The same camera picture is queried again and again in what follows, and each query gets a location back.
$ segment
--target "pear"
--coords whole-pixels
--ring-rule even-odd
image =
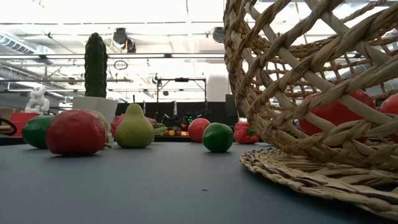
[[[116,142],[125,149],[145,148],[155,139],[154,128],[136,103],[127,107],[126,114],[116,129]]]

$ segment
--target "white planter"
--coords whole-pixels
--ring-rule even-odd
[[[73,97],[72,109],[92,110],[100,112],[106,119],[109,130],[111,129],[111,123],[114,119],[116,107],[118,107],[118,102],[116,100],[89,96]],[[109,141],[111,142],[112,135],[108,133],[108,136]]]

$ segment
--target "green cactus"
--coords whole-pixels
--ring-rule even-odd
[[[106,98],[106,68],[108,55],[101,36],[94,33],[86,44],[85,87],[86,96]]]

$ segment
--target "tabletop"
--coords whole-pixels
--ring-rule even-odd
[[[239,162],[264,144],[213,154],[201,144],[59,157],[0,147],[0,223],[392,223],[354,205],[299,194]]]

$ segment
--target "white figurine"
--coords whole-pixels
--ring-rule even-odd
[[[30,93],[30,100],[26,104],[25,113],[38,113],[43,115],[43,112],[47,112],[50,109],[49,99],[44,98],[46,92],[45,87],[35,87]]]

